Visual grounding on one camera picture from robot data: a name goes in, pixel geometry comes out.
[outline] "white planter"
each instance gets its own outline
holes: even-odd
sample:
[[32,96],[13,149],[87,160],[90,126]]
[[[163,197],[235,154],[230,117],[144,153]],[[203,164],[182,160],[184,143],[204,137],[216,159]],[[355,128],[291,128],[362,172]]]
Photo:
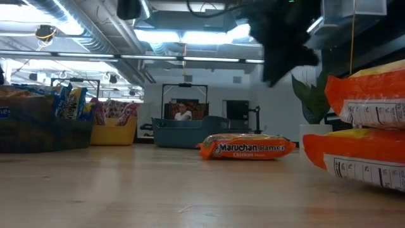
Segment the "white planter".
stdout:
[[306,134],[316,134],[323,136],[332,131],[331,125],[321,124],[302,124],[299,126],[299,148],[304,149],[304,143],[302,143],[302,137]]

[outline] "nutrition label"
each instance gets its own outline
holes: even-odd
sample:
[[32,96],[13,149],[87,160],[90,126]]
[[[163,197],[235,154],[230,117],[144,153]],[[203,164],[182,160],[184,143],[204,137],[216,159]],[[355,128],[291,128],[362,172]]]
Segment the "nutrition label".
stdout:
[[405,191],[405,164],[325,155],[327,170],[340,178]]
[[405,100],[345,100],[340,117],[358,125],[395,126],[405,122]]

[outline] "person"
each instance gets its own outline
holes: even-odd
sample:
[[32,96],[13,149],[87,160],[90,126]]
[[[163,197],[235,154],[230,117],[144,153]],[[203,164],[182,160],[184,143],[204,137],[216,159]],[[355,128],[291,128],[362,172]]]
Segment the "person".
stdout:
[[179,103],[178,104],[178,110],[179,110],[179,112],[176,113],[175,120],[187,121],[187,120],[192,119],[191,111],[187,110],[187,107],[185,106],[184,103]]

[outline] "potted plant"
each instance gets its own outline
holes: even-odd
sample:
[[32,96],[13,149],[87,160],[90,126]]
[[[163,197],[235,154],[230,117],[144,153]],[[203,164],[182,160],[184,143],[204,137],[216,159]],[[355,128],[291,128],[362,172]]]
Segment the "potted plant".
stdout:
[[302,137],[306,134],[324,135],[332,131],[331,125],[321,125],[321,121],[330,110],[328,99],[325,95],[325,87],[328,74],[321,72],[316,78],[315,85],[307,85],[292,76],[292,88],[302,104],[302,114],[308,122],[299,126],[299,147],[303,148]]

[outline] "wooden table surface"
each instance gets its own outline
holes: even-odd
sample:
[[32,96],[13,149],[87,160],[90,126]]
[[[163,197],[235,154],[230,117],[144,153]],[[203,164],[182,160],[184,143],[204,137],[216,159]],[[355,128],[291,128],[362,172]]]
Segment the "wooden table surface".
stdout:
[[405,195],[340,180],[304,153],[202,161],[134,147],[0,155],[1,228],[405,227]]

